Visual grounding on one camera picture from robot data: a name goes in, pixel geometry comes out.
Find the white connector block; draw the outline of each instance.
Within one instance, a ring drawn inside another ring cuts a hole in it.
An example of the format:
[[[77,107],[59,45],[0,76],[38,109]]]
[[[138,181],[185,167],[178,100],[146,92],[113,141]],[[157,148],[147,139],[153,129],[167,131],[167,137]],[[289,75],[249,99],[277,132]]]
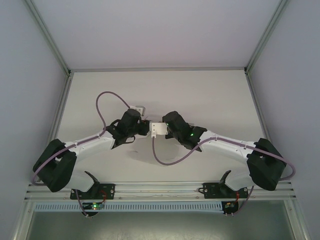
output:
[[[144,106],[130,106],[130,108],[137,110],[141,116],[145,115],[146,108]]]
[[[165,122],[150,122],[151,138],[156,138],[157,135],[167,135],[168,129]]]

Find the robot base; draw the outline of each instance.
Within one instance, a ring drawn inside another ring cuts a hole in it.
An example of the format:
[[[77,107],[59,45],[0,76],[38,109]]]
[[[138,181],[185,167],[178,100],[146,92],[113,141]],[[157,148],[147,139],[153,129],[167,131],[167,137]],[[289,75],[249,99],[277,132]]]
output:
[[[82,192],[78,190],[78,195],[80,200],[103,200],[104,194],[101,191],[104,191],[106,193],[106,200],[113,200],[115,196],[115,188],[116,185],[112,183],[100,183],[98,186],[97,193],[92,196],[89,192]],[[77,195],[74,190],[71,190],[70,194],[71,200],[77,200]]]
[[[225,195],[221,192],[221,185],[218,182],[203,183],[203,188],[199,189],[199,192],[204,195],[205,199],[236,199],[237,192],[239,199],[246,199],[248,197],[248,189],[246,187]]]

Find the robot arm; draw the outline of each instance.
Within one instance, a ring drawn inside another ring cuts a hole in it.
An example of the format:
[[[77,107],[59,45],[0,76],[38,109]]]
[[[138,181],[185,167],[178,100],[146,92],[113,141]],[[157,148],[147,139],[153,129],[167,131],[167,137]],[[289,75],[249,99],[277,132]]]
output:
[[[95,195],[100,183],[91,173],[74,170],[75,164],[90,155],[126,144],[127,139],[134,138],[136,134],[146,136],[148,132],[149,121],[142,120],[140,112],[130,108],[121,119],[107,126],[103,134],[97,133],[74,142],[51,141],[33,166],[33,171],[36,172],[50,157],[64,150],[42,167],[37,176],[51,192],[69,188]]]
[[[175,138],[189,150],[215,152],[235,159],[247,166],[244,171],[229,170],[220,180],[221,191],[233,192],[258,185],[273,191],[286,167],[286,163],[265,153],[282,158],[270,141],[260,138],[258,142],[241,141],[220,136],[206,128],[190,126],[176,111],[162,118],[167,128],[166,138]]]

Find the white wall panel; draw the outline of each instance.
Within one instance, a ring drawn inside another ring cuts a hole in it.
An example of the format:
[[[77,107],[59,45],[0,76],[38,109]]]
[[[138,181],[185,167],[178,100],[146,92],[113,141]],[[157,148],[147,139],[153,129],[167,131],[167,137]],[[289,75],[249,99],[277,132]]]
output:
[[[320,239],[320,1],[292,0],[252,81],[275,146],[297,169],[294,191]]]
[[[244,67],[279,0],[34,0],[71,69]]]
[[[0,36],[0,238],[9,240],[65,75],[23,1],[1,1]]]
[[[76,72],[58,133],[61,141],[101,131],[95,102],[103,91],[116,92],[129,105],[145,106],[149,120],[161,121],[165,114],[178,111],[188,123],[226,137],[257,141],[263,136],[243,70]],[[99,106],[108,125],[126,111],[110,94],[101,97]],[[172,155],[177,160],[189,152],[163,136],[156,138],[155,148],[165,162],[173,162],[169,159]],[[208,152],[194,152],[177,165],[160,165],[152,155],[150,136],[92,155],[75,168],[91,172],[102,182],[220,180],[227,170],[248,169],[236,160]]]

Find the perforated metal strip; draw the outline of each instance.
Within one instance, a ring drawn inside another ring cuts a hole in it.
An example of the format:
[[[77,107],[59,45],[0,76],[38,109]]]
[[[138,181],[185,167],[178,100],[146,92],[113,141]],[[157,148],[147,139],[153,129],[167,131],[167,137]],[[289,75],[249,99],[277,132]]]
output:
[[[35,212],[79,212],[77,202],[38,202]],[[100,212],[208,212],[223,213],[221,201],[108,202]]]

